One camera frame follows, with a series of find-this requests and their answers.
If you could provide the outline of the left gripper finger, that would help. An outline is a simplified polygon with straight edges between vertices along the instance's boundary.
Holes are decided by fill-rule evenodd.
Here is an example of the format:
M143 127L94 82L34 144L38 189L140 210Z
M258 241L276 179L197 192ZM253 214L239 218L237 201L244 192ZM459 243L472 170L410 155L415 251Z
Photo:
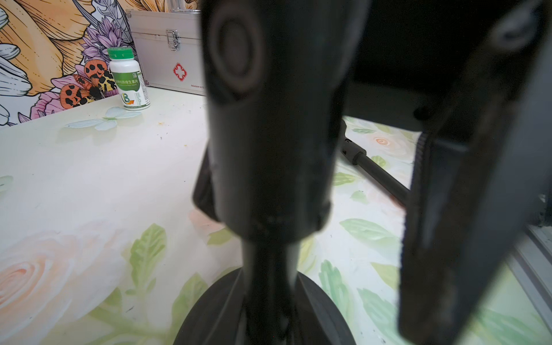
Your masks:
M458 339L551 179L551 3L485 8L416 148L398 314L413 344Z

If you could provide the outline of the black round stand base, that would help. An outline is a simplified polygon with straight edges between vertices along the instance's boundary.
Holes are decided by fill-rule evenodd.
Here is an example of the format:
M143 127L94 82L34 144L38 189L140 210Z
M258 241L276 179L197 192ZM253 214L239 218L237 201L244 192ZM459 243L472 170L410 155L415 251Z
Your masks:
M282 334L254 336L245 309L242 270L217 280L195 303L174 344L355 344L332 299L312 279L299 273L295 305Z

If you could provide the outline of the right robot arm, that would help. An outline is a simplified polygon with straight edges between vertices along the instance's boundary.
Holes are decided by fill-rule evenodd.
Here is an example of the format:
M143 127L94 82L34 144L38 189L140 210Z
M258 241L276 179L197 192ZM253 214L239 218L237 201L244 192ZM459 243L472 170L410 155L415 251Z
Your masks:
M419 132L477 48L511 53L542 25L542 1L374 1L345 114Z

